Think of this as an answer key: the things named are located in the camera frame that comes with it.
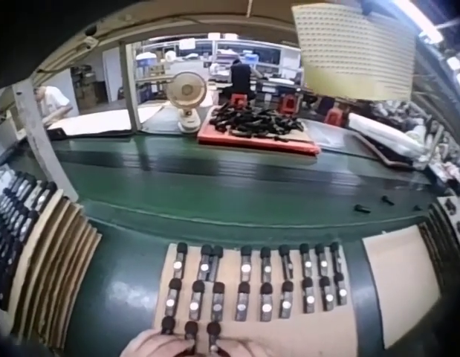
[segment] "white dot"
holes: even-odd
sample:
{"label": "white dot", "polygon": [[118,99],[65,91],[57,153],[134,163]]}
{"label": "white dot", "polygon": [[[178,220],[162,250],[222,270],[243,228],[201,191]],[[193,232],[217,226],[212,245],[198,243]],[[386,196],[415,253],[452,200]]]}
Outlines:
{"label": "white dot", "polygon": [[249,273],[251,271],[251,266],[249,264],[242,265],[242,272]]}
{"label": "white dot", "polygon": [[273,309],[273,307],[272,307],[269,303],[265,303],[265,304],[262,306],[262,308],[261,308],[261,310],[262,310],[263,312],[269,312],[269,311],[271,311],[272,309]]}

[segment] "finger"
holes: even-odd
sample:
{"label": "finger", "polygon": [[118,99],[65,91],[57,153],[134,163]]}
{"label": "finger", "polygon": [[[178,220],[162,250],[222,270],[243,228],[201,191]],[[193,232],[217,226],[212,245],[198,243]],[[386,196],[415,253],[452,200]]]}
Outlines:
{"label": "finger", "polygon": [[218,340],[216,344],[232,357],[252,357],[250,351],[239,341]]}
{"label": "finger", "polygon": [[184,339],[177,339],[166,344],[162,344],[156,349],[155,355],[162,357],[174,357],[179,353],[191,348],[194,345],[194,341],[187,341]]}
{"label": "finger", "polygon": [[157,331],[156,329],[147,329],[146,331],[141,332],[139,335],[137,335],[136,338],[134,338],[132,341],[129,342],[127,347],[120,354],[120,357],[127,357],[127,355],[129,355],[130,353],[134,353],[147,340],[149,340],[153,336],[157,335],[158,333],[160,333],[160,332]]}

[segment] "white fan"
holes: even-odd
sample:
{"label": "white fan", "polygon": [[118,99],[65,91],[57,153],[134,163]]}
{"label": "white fan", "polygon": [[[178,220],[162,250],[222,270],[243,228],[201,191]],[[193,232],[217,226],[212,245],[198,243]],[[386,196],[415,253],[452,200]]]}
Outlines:
{"label": "white fan", "polygon": [[197,132],[201,119],[196,108],[207,96],[205,80],[194,72],[181,72],[167,84],[166,93],[178,108],[178,128],[184,133]]}

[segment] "white cloth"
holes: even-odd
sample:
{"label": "white cloth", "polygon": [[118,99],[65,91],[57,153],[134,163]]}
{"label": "white cloth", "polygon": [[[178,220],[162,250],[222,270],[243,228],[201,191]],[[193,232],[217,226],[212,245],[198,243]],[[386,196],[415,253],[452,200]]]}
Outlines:
{"label": "white cloth", "polygon": [[69,99],[65,97],[57,87],[47,86],[45,89],[45,96],[39,104],[42,109],[42,116],[46,118],[51,113],[54,113],[63,106],[67,106],[69,103]]}

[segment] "pegboard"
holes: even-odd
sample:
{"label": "pegboard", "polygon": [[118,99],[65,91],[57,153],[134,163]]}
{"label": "pegboard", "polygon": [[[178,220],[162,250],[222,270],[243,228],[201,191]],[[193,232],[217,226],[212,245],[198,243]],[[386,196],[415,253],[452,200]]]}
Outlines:
{"label": "pegboard", "polygon": [[341,4],[292,11],[309,88],[329,97],[411,98],[415,34],[400,22]]}

